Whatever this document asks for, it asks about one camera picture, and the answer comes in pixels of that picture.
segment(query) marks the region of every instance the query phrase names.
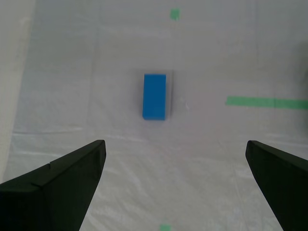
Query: blue rectangular block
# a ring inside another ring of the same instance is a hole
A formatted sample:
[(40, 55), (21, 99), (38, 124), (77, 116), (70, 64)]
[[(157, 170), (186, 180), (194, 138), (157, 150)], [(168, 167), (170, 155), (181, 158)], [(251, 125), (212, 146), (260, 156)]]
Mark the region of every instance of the blue rectangular block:
[(142, 116), (147, 120), (166, 119), (166, 75), (144, 75)]

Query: blue block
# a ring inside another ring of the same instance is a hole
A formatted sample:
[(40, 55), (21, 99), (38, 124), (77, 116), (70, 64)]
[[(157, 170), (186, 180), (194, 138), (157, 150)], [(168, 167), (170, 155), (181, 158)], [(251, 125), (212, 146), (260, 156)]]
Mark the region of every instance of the blue block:
[(147, 120), (166, 119), (166, 75), (144, 75), (142, 116)]

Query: white wall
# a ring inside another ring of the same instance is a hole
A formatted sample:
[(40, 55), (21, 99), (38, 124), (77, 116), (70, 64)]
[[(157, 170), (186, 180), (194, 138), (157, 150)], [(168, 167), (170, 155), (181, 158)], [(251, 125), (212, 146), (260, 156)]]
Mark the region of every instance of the white wall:
[(7, 163), (35, 0), (0, 1), (0, 182)]

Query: green tape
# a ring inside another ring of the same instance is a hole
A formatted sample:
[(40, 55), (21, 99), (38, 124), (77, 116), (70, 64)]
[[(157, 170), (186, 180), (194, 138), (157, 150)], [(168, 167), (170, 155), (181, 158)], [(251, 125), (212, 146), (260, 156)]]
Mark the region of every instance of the green tape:
[(160, 231), (171, 231), (171, 226), (170, 225), (166, 225), (166, 224), (162, 224), (160, 225)]
[(170, 18), (174, 21), (180, 19), (180, 10), (179, 9), (171, 9), (170, 10)]
[(228, 96), (226, 105), (308, 110), (308, 100)]

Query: white surface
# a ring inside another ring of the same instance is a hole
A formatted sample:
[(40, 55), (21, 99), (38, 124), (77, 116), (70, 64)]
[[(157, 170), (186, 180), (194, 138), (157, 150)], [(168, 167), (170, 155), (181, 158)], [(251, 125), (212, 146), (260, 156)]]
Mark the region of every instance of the white surface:
[(34, 3), (0, 1), (0, 182), (9, 154)]
[[(308, 112), (225, 101), (308, 99), (307, 4), (38, 0), (5, 178), (105, 139), (82, 231), (280, 231), (245, 147), (307, 159)], [(166, 122), (141, 116), (152, 71), (173, 75)]]

